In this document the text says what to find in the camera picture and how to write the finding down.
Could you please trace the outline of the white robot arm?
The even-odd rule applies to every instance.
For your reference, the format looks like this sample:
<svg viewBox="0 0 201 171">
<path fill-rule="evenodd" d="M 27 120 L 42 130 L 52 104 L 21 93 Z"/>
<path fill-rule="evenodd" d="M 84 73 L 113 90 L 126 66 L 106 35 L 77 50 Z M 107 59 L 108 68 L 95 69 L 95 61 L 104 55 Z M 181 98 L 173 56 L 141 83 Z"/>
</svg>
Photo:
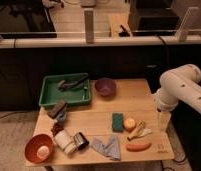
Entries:
<svg viewBox="0 0 201 171">
<path fill-rule="evenodd" d="M 186 64 L 165 71 L 159 78 L 160 88 L 153 94 L 158 110 L 159 129 L 166 131 L 171 114 L 183 101 L 201 115 L 201 70 Z"/>
</svg>

